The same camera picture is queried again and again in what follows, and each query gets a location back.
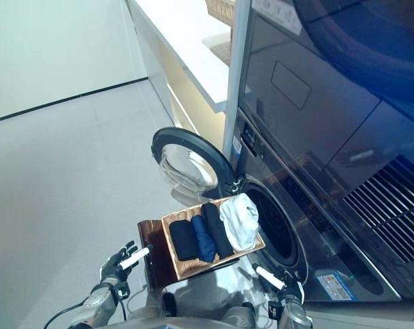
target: folded clothes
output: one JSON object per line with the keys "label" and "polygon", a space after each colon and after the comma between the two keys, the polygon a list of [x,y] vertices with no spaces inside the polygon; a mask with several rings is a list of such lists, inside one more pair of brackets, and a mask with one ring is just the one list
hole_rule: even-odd
{"label": "folded clothes", "polygon": [[254,202],[241,193],[222,203],[220,214],[233,249],[243,252],[254,248],[259,230],[259,215]]}
{"label": "folded clothes", "polygon": [[203,204],[201,206],[201,215],[206,219],[207,232],[215,242],[219,257],[225,258],[233,255],[233,248],[230,242],[228,242],[226,229],[219,218],[218,208],[210,202]]}
{"label": "folded clothes", "polygon": [[198,258],[204,262],[213,263],[216,245],[207,232],[206,219],[201,215],[195,215],[191,219],[191,224],[198,243]]}
{"label": "folded clothes", "polygon": [[174,221],[169,225],[169,230],[179,260],[190,260],[198,257],[198,244],[189,221]]}

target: wicker basket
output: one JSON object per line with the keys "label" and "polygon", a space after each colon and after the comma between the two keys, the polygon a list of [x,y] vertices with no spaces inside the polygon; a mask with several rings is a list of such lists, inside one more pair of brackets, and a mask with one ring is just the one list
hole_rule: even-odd
{"label": "wicker basket", "polygon": [[233,27],[234,0],[206,0],[209,15]]}
{"label": "wicker basket", "polygon": [[[219,207],[227,199],[229,198],[226,197],[223,199],[215,200],[215,201],[212,201],[212,203],[214,203],[216,207]],[[175,251],[175,247],[173,246],[173,243],[172,243],[169,226],[174,221],[181,221],[181,220],[190,221],[192,216],[199,215],[199,214],[201,214],[201,205],[174,212],[170,215],[164,216],[161,219],[161,222],[163,225],[163,231],[165,232],[167,245],[169,246],[169,251],[171,254],[173,268],[175,269],[175,273],[177,275],[178,281],[187,279],[191,276],[202,273],[208,269],[212,269],[213,267],[216,267],[217,265],[224,264],[228,262],[229,260],[242,257],[246,254],[249,254],[250,252],[254,252],[256,250],[259,250],[265,247],[265,242],[262,240],[262,237],[259,234],[257,234],[256,246],[253,249],[247,250],[245,252],[235,252],[233,253],[233,255],[229,257],[225,257],[223,259],[219,259],[219,256],[216,255],[215,259],[213,260],[213,263],[206,263],[199,259],[184,260],[184,261],[179,260],[177,257],[176,251]]]}

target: white towel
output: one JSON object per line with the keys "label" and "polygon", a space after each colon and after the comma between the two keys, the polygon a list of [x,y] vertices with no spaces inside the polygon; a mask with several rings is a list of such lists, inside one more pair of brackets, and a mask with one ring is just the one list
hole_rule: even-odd
{"label": "white towel", "polygon": [[259,214],[256,205],[245,193],[222,203],[219,215],[228,240],[236,252],[254,248],[259,230]]}

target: folded black shirt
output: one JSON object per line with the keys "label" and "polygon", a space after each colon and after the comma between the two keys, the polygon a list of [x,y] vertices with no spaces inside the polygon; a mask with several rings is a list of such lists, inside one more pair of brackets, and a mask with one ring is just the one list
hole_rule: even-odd
{"label": "folded black shirt", "polygon": [[218,208],[211,202],[203,204],[201,215],[207,220],[207,232],[215,242],[219,257],[225,258],[233,255],[233,248],[228,241],[223,222],[219,218]]}
{"label": "folded black shirt", "polygon": [[213,263],[216,255],[216,245],[207,233],[206,219],[201,215],[195,215],[191,219],[191,224],[198,243],[198,258],[204,262]]}
{"label": "folded black shirt", "polygon": [[169,226],[169,230],[179,260],[198,257],[198,244],[190,221],[174,221]]}

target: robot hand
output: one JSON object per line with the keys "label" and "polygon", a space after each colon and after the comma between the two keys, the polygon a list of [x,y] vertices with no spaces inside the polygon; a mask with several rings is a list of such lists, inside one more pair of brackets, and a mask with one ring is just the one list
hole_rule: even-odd
{"label": "robot hand", "polygon": [[90,329],[106,326],[114,314],[118,304],[126,319],[123,300],[130,296],[130,288],[126,282],[133,267],[138,261],[148,255],[152,246],[148,245],[138,250],[133,241],[127,243],[116,254],[102,265],[100,283],[96,285],[88,298],[82,303],[82,308],[73,320],[70,329]]}
{"label": "robot hand", "polygon": [[312,319],[306,316],[303,307],[304,291],[302,283],[288,271],[281,280],[263,267],[253,264],[256,273],[268,281],[277,293],[277,301],[268,302],[268,316],[277,320],[277,328],[307,329],[312,328]]}
{"label": "robot hand", "polygon": [[102,283],[110,276],[117,278],[119,281],[126,281],[127,276],[131,273],[132,268],[137,266],[138,261],[126,269],[120,268],[120,263],[128,259],[138,247],[134,245],[133,241],[128,242],[125,247],[121,248],[119,252],[109,257],[100,268],[100,282]]}

